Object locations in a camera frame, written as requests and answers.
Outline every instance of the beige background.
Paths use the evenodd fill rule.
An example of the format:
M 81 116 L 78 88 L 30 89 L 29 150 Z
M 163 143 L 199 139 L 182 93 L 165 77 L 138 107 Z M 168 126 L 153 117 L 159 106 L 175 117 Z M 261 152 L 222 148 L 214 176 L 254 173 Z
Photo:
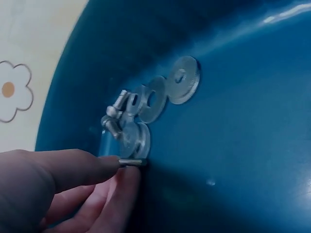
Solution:
M 0 122 L 0 152 L 34 150 L 50 82 L 67 38 L 87 0 L 0 0 L 0 61 L 26 64 L 34 101 L 13 121 Z

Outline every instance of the washer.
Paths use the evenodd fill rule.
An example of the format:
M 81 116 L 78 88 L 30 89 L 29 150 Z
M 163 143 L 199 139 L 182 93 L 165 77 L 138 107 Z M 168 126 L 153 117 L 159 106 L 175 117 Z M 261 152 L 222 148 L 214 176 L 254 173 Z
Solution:
M 156 76 L 146 86 L 145 98 L 147 101 L 143 104 L 138 115 L 142 122 L 151 123 L 155 121 L 163 111 L 167 99 L 165 82 L 163 76 Z M 155 101 L 151 106 L 148 106 L 148 99 L 153 93 L 155 94 Z
M 146 86 L 140 85 L 130 94 L 126 105 L 126 111 L 130 116 L 135 117 L 143 105 L 147 103 L 145 91 Z
M 119 125 L 120 125 L 121 129 L 123 129 L 127 123 L 133 122 L 133 121 L 134 121 L 133 116 L 130 116 L 127 112 L 123 112 L 123 114 L 119 120 Z
M 140 143 L 140 129 L 134 122 L 129 122 L 123 128 L 120 141 L 121 158 L 129 158 L 136 151 Z
M 150 150 L 150 131 L 142 122 L 130 122 L 123 129 L 120 141 L 121 158 L 145 159 Z
M 138 127 L 140 131 L 140 142 L 133 157 L 135 159 L 145 159 L 149 154 L 151 145 L 150 131 L 148 126 L 142 122 L 138 123 Z
M 179 58 L 166 81 L 166 91 L 173 104 L 188 101 L 200 82 L 200 69 L 196 59 L 190 56 Z

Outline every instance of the white flower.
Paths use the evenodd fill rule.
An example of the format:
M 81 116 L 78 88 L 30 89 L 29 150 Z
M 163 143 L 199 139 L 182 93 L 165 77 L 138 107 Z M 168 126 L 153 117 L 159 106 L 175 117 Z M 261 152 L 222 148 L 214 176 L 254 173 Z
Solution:
M 34 95 L 27 86 L 30 79 L 31 71 L 26 65 L 0 62 L 0 121 L 9 122 L 18 110 L 31 107 Z

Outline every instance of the hand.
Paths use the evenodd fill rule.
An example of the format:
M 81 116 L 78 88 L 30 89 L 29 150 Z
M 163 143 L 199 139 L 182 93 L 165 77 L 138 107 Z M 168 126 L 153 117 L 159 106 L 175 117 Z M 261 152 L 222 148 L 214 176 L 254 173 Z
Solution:
M 0 153 L 0 232 L 120 233 L 140 173 L 82 150 Z M 82 204 L 73 218 L 46 229 Z

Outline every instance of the blue plastic tub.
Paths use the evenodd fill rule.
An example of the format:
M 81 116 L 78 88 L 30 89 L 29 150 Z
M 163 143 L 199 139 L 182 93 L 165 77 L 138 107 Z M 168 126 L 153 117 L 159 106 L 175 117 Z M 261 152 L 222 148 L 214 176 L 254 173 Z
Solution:
M 90 0 L 55 71 L 36 150 L 118 153 L 122 88 L 195 57 L 201 82 L 149 125 L 131 232 L 311 231 L 311 2 Z

